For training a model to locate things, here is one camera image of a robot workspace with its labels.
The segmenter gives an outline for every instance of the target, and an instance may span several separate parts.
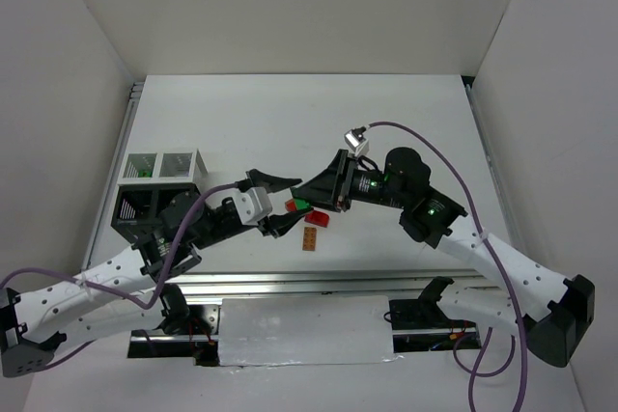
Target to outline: white wall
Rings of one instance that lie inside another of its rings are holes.
[[[474,83],[524,247],[597,286],[573,359],[588,412],[618,400],[618,0],[512,0]]]
[[[475,74],[508,0],[85,0],[136,77]]]
[[[27,265],[74,272],[128,82],[81,0],[0,0],[0,12],[0,276]],[[21,410],[30,381],[0,377],[3,412]]]

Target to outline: small wooden block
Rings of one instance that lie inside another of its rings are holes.
[[[305,233],[302,236],[302,251],[316,251],[316,236],[318,229],[315,227],[305,227]]]

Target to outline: cable connector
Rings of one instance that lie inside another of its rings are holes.
[[[86,279],[86,270],[82,270],[82,272],[81,272],[81,274],[79,274],[79,276],[81,278],[77,279],[75,281],[75,284],[78,287],[80,287],[81,289],[84,290],[84,292],[86,293],[86,297],[92,303],[93,301],[95,301],[95,296],[93,295],[92,289],[90,287],[88,287],[88,285],[86,284],[86,282],[88,282],[88,279]]]
[[[483,231],[481,233],[475,233],[474,236],[476,236],[476,242],[474,243],[474,246],[479,247],[483,244],[485,240],[488,239],[490,233],[487,229],[483,228]]]
[[[455,333],[451,333],[448,336],[448,339],[451,340],[452,342],[455,340],[458,340],[461,337],[464,337],[465,335],[469,335],[469,333],[465,333],[465,332],[455,332]]]
[[[363,135],[366,130],[367,126],[362,126],[349,130],[346,132],[346,135],[344,135],[346,145],[354,152],[355,157],[367,154],[369,151],[369,141]]]

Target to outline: green block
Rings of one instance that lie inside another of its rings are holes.
[[[294,204],[296,205],[296,209],[306,209],[307,207],[311,207],[304,200],[300,200],[299,198],[294,198]]]

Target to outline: white table surface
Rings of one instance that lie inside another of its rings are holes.
[[[244,178],[257,168],[310,179],[323,170],[352,127],[396,121],[420,131],[460,170],[484,225],[506,239],[506,227],[475,122],[459,76],[431,75],[210,75],[149,76],[126,151],[198,148],[208,186]],[[394,128],[371,129],[370,156],[410,146],[432,168],[432,185],[465,205],[464,194],[441,162]],[[223,195],[214,197],[218,205]],[[271,196],[285,212],[289,192]],[[316,252],[301,250],[300,223],[274,240],[249,232],[204,250],[193,272],[299,272],[464,268],[413,242],[398,225],[400,211],[352,203],[330,214],[318,230]],[[109,226],[112,207],[95,243],[92,265],[126,247]]]

